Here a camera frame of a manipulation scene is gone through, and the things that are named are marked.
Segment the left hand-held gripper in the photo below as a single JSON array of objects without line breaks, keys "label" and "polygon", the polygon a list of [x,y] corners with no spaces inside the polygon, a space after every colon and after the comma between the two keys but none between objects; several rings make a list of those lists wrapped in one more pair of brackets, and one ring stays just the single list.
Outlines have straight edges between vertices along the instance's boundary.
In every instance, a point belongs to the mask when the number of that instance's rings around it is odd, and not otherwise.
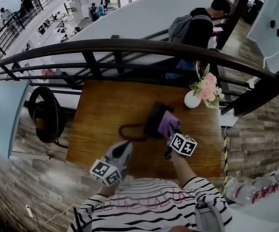
[{"label": "left hand-held gripper", "polygon": [[105,157],[94,162],[90,174],[99,183],[112,186],[123,177],[132,153],[131,141],[118,142],[110,147]]}]

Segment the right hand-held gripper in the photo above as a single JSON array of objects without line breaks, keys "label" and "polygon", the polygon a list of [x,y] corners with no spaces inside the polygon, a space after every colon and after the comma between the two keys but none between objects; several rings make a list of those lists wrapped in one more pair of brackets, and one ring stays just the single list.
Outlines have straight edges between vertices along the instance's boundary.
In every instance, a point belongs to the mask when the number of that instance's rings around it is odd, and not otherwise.
[{"label": "right hand-held gripper", "polygon": [[172,124],[169,125],[169,140],[167,140],[167,151],[165,152],[165,159],[171,161],[171,153],[176,152],[182,155],[184,158],[190,157],[195,148],[197,142],[188,135],[176,133],[177,127]]}]

